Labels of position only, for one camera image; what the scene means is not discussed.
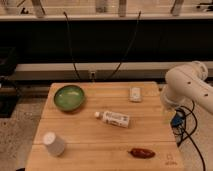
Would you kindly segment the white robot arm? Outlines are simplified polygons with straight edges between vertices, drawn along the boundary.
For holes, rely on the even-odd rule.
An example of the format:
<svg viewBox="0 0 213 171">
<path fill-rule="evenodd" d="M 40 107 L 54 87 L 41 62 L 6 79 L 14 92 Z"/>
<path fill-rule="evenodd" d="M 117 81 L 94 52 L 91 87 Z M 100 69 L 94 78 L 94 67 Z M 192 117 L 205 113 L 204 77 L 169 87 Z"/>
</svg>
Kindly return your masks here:
<svg viewBox="0 0 213 171">
<path fill-rule="evenodd" d="M 175 66 L 166 72 L 166 84 L 160 93 L 165 124 L 171 122 L 176 109 L 186 98 L 196 102 L 213 115 L 213 87 L 205 82 L 207 77 L 208 68 L 200 61 Z"/>
</svg>

